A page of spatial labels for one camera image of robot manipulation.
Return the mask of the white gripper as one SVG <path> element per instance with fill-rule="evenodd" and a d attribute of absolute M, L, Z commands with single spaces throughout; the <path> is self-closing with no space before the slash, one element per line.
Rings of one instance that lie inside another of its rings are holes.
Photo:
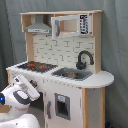
<path fill-rule="evenodd" d="M 15 85 L 19 85 L 32 101 L 37 100 L 40 97 L 38 91 L 31 85 L 31 83 L 23 75 L 16 76 L 12 80 L 12 83 Z"/>

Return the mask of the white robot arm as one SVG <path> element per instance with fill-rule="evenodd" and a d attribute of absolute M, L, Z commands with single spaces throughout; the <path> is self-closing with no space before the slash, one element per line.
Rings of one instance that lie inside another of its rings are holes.
<path fill-rule="evenodd" d="M 0 128 L 40 128 L 37 118 L 28 114 L 30 103 L 39 97 L 39 92 L 23 75 L 14 77 L 0 92 L 0 105 L 10 108 L 7 113 L 0 113 Z"/>

